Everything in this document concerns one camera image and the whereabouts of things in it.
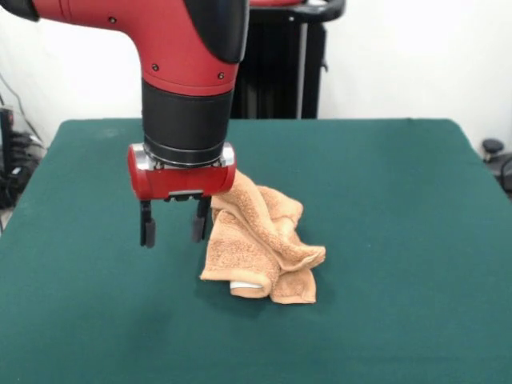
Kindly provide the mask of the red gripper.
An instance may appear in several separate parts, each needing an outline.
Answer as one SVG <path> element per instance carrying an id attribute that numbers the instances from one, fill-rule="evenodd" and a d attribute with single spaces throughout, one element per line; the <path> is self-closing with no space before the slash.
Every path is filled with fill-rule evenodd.
<path id="1" fill-rule="evenodd" d="M 135 196 L 140 200 L 165 200 L 176 196 L 202 196 L 193 220 L 192 239 L 205 238 L 210 197 L 229 191 L 236 174 L 236 155 L 226 142 L 214 164 L 195 168 L 177 168 L 156 162 L 141 143 L 129 146 L 127 162 Z M 153 248 L 156 223 L 152 217 L 151 201 L 140 201 L 140 244 Z"/>

